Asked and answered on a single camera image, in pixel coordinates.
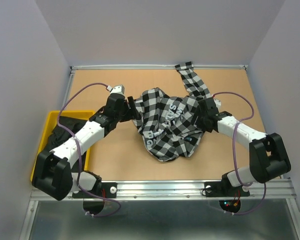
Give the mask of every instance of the screw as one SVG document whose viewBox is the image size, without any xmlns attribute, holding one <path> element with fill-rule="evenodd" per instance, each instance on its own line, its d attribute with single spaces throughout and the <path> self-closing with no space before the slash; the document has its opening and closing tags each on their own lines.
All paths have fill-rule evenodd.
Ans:
<svg viewBox="0 0 300 240">
<path fill-rule="evenodd" d="M 207 193 L 211 193 L 211 192 L 212 192 L 211 186 L 210 186 L 210 185 L 207 185 L 207 186 L 205 187 L 205 191 L 206 191 Z"/>
<path fill-rule="evenodd" d="M 249 192 L 249 187 L 248 186 L 242 186 L 242 190 L 247 193 L 247 192 Z"/>
<path fill-rule="evenodd" d="M 117 188 L 115 186 L 110 187 L 110 193 L 115 194 L 117 192 Z"/>
</svg>

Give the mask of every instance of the black bracket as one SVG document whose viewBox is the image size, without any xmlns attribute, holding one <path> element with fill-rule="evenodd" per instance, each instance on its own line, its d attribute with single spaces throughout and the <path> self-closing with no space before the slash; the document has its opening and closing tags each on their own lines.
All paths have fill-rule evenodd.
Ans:
<svg viewBox="0 0 300 240">
<path fill-rule="evenodd" d="M 291 170 L 284 142 L 277 133 L 250 142 L 249 155 L 250 172 L 259 183 L 264 184 Z"/>
<path fill-rule="evenodd" d="M 97 187 L 95 185 L 93 187 L 93 189 L 89 191 L 89 193 L 97 195 L 99 197 L 102 197 L 103 190 L 104 190 L 105 197 L 107 199 L 115 199 L 117 197 L 117 192 L 111 193 L 110 192 L 111 187 L 115 187 L 117 189 L 118 184 L 116 182 L 101 182 L 101 184 L 99 184 Z M 78 193 L 73 193 L 72 198 L 74 198 L 74 199 L 91 199 L 93 197 L 83 191 L 79 191 Z"/>
<path fill-rule="evenodd" d="M 225 197 L 238 197 L 238 191 L 241 197 L 249 197 L 250 192 L 243 191 L 242 186 L 237 187 L 224 187 L 222 181 L 206 181 L 204 183 L 205 189 L 202 190 L 202 195 L 207 198 L 225 198 Z"/>
<path fill-rule="evenodd" d="M 64 199 L 73 185 L 68 160 L 46 150 L 40 152 L 35 162 L 32 185 L 58 201 Z"/>
<path fill-rule="evenodd" d="M 104 136 L 108 135 L 117 127 L 117 123 L 140 119 L 136 110 L 135 101 L 132 96 L 125 100 L 125 96 L 112 93 L 106 101 L 106 105 L 101 107 L 89 121 L 95 121 L 104 128 Z"/>
<path fill-rule="evenodd" d="M 211 133 L 213 130 L 218 132 L 218 121 L 227 116 L 232 116 L 227 111 L 219 112 L 213 97 L 198 101 L 198 107 L 195 111 L 195 124 L 202 129 Z"/>
</svg>

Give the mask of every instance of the black cloth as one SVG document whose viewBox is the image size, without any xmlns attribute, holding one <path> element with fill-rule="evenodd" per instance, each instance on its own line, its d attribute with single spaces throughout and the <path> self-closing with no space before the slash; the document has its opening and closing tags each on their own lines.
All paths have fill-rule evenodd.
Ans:
<svg viewBox="0 0 300 240">
<path fill-rule="evenodd" d="M 153 88 L 135 100 L 141 119 L 133 122 L 148 152 L 161 162 L 194 153 L 204 134 L 195 124 L 198 101 L 211 97 L 207 86 L 194 72 L 192 62 L 176 65 L 175 69 L 188 96 L 168 96 L 160 88 Z"/>
<path fill-rule="evenodd" d="M 67 117 L 67 116 L 60 116 L 59 122 L 61 125 L 66 126 L 70 129 L 74 134 L 76 134 L 83 126 L 86 124 L 87 120 Z M 52 134 L 48 137 L 48 142 L 44 147 L 45 151 L 51 151 L 52 149 L 62 145 L 71 137 L 70 133 L 64 130 L 62 127 L 56 125 L 52 130 Z M 85 166 L 86 160 L 86 153 L 82 155 L 82 171 Z M 72 169 L 72 173 L 78 173 L 79 170 L 79 162 L 77 161 Z"/>
</svg>

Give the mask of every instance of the cable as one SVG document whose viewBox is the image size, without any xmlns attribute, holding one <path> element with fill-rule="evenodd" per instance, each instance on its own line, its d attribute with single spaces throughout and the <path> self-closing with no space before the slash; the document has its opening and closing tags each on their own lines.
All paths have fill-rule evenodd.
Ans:
<svg viewBox="0 0 300 240">
<path fill-rule="evenodd" d="M 202 191 L 201 191 L 202 196 L 206 196 L 206 190 L 207 190 L 207 188 L 202 189 Z"/>
<path fill-rule="evenodd" d="M 95 195 L 87 190 L 85 190 L 83 187 L 80 186 L 79 184 L 79 180 L 80 180 L 80 175 L 81 175 L 81 170 L 82 170 L 82 154 L 81 154 L 81 148 L 80 148 L 80 143 L 79 141 L 77 140 L 76 138 L 76 135 L 69 129 L 67 128 L 66 126 L 62 125 L 60 122 L 59 122 L 59 119 L 60 119 L 60 116 L 61 116 L 61 113 L 65 110 L 65 108 L 67 107 L 67 105 L 76 97 L 78 96 L 83 90 L 87 89 L 88 87 L 91 87 L 91 86 L 94 86 L 94 85 L 102 85 L 102 86 L 105 86 L 107 89 L 108 89 L 108 85 L 107 84 L 104 84 L 102 82 L 95 82 L 95 83 L 91 83 L 91 84 L 88 84 L 87 86 L 83 87 L 82 89 L 80 89 L 76 94 L 74 94 L 65 104 L 64 106 L 61 108 L 59 114 L 58 114 L 58 117 L 57 117 L 57 121 L 56 121 L 56 124 L 66 130 L 74 139 L 75 141 L 75 144 L 76 144 L 76 150 L 77 150 L 77 153 L 78 153 L 78 158 L 79 158 L 79 170 L 78 170 L 78 176 L 77 176 L 77 179 L 76 179 L 76 183 L 79 187 L 79 189 L 88 194 L 89 196 L 93 197 L 93 198 L 96 198 L 96 199 L 101 199 L 103 201 L 109 201 L 109 202 L 113 202 L 113 203 L 116 203 L 118 204 L 118 208 L 109 213 L 109 214 L 106 214 L 106 215 L 102 215 L 102 216 L 98 216 L 98 215 L 93 215 L 93 214 L 90 214 L 89 212 L 87 212 L 88 214 L 90 214 L 92 217 L 95 217 L 95 218 L 99 218 L 99 217 L 107 217 L 107 216 L 110 216 L 110 215 L 113 215 L 115 213 L 117 213 L 120 209 L 121 209 L 121 203 L 117 200 L 114 200 L 114 199 L 110 199 L 110 198 L 106 198 L 106 197 L 102 197 L 102 196 L 98 196 L 98 195 Z"/>
<path fill-rule="evenodd" d="M 234 201 L 236 201 L 236 198 L 237 198 L 237 193 L 234 194 L 234 198 L 231 202 L 233 203 Z M 240 200 L 240 190 L 238 189 L 238 200 L 235 202 L 235 204 L 238 204 L 239 200 Z"/>
<path fill-rule="evenodd" d="M 248 116 L 248 117 L 243 117 L 241 118 L 234 126 L 234 130 L 233 130 L 233 136 L 232 136 L 232 155 L 233 155 L 233 165 L 234 165 L 234 171 L 235 171 L 235 175 L 239 181 L 239 183 L 242 185 L 242 186 L 246 186 L 246 187 L 250 187 L 252 185 L 252 183 L 248 183 L 248 184 L 244 184 L 241 179 L 240 179 L 240 176 L 239 176 L 239 172 L 238 172 L 238 165 L 237 165 L 237 155 L 236 155 L 236 137 L 237 137 L 237 130 L 238 130 L 238 126 L 239 124 L 242 122 L 242 121 L 245 121 L 245 120 L 249 120 L 249 119 L 252 119 L 255 115 L 255 109 L 254 109 L 254 106 L 252 105 L 252 103 L 246 99 L 244 96 L 242 96 L 241 94 L 239 93 L 236 93 L 236 92 L 232 92 L 232 91 L 221 91 L 221 92 L 217 92 L 215 94 L 212 95 L 212 97 L 214 98 L 216 95 L 220 95 L 220 94 L 232 94 L 232 95 L 236 95 L 240 98 L 242 98 L 243 100 L 246 101 L 246 103 L 249 104 L 250 108 L 251 108 L 251 115 Z M 260 201 L 260 203 L 255 207 L 255 208 L 252 208 L 251 210 L 249 211 L 245 211 L 245 212 L 239 212 L 239 213 L 233 213 L 234 215 L 245 215 L 245 214 L 249 214 L 249 213 L 252 213 L 253 211 L 257 210 L 258 208 L 260 208 L 260 206 L 262 205 L 265 197 L 266 197 L 266 193 L 267 193 L 267 186 L 266 184 L 264 183 L 264 192 L 263 192 L 263 196 L 262 196 L 262 199 Z"/>
</svg>

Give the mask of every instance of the yellow tray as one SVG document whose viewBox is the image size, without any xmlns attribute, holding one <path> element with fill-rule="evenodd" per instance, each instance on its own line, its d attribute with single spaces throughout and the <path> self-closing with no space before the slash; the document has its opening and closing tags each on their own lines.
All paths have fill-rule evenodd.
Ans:
<svg viewBox="0 0 300 240">
<path fill-rule="evenodd" d="M 93 111 L 93 110 L 63 111 L 62 114 L 61 114 L 61 116 L 70 117 L 70 118 L 74 118 L 74 119 L 88 120 L 94 113 L 95 113 L 95 111 Z M 42 134 L 42 137 L 41 137 L 41 141 L 40 141 L 40 145 L 39 145 L 39 149 L 38 149 L 37 155 L 47 145 L 48 137 L 51 135 L 53 129 L 57 125 L 58 114 L 59 114 L 59 111 L 51 111 L 51 112 L 49 112 L 49 114 L 48 114 L 48 116 L 46 118 L 46 121 L 45 121 L 45 126 L 44 126 L 44 129 L 43 129 L 43 134 Z M 90 157 L 90 148 L 86 151 L 86 155 L 85 155 L 85 163 L 84 163 L 84 170 L 85 171 L 88 170 L 89 157 Z M 33 166 L 31 177 L 30 177 L 31 182 L 32 182 L 32 178 L 34 176 L 36 161 L 37 161 L 37 158 L 35 158 L 35 160 L 34 160 L 34 166 Z"/>
</svg>

